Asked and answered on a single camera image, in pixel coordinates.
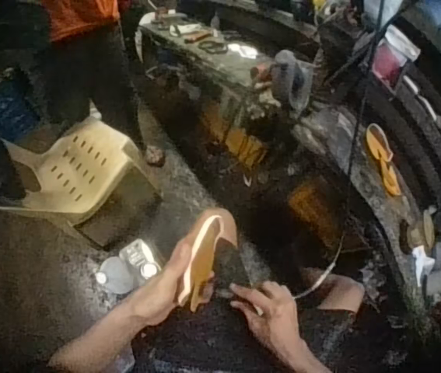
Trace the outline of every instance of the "left hand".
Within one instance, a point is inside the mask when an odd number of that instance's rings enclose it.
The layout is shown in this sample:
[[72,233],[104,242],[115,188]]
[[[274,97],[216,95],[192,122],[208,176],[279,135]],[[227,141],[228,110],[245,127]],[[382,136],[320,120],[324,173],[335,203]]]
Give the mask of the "left hand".
[[[191,255],[192,247],[184,240],[179,241],[163,270],[124,300],[123,305],[131,315],[138,317],[143,327],[160,324],[177,307],[177,286],[182,281]],[[211,296],[210,290],[210,287],[205,287],[201,303],[209,301],[205,293]]]

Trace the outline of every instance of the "black pants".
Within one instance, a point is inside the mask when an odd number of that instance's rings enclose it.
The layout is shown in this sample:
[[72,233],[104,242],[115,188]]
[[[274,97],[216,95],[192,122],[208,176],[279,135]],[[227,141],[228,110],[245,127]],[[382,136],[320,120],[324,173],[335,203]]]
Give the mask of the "black pants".
[[138,98],[118,23],[54,42],[41,57],[47,115],[71,126],[89,116],[92,100],[103,121],[144,148]]

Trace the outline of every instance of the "foot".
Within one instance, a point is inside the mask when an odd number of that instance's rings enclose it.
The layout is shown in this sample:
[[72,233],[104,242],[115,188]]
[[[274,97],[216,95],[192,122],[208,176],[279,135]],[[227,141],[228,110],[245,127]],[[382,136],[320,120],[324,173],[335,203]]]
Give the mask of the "foot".
[[165,152],[153,145],[146,147],[144,158],[150,166],[161,167],[165,164]]

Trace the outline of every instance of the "right hand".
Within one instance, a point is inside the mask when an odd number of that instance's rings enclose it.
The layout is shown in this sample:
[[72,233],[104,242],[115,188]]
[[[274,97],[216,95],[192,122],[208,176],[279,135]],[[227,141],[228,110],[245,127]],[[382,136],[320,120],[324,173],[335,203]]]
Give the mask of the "right hand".
[[243,312],[258,341],[280,361],[292,366],[306,349],[306,344],[299,336],[296,303],[289,289],[265,281],[261,291],[235,284],[231,284],[230,290],[247,301],[232,301],[231,306]]

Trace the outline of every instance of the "concrete floor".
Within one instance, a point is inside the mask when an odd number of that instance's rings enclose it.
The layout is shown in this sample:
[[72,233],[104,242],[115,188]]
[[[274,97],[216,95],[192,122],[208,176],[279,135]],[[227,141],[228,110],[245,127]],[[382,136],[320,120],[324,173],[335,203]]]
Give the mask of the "concrete floor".
[[[138,232],[122,240],[142,237],[168,257],[195,217],[217,203],[146,106],[141,105],[139,115],[146,141],[166,150],[165,166],[149,170],[162,187],[163,202]],[[45,148],[51,140],[45,134],[40,137]],[[254,247],[242,239],[241,243],[250,278],[269,277]],[[93,276],[109,255],[84,246],[45,220],[0,212],[0,371],[48,359],[114,306],[116,296],[104,292]],[[129,363],[127,351],[110,370],[124,371]]]

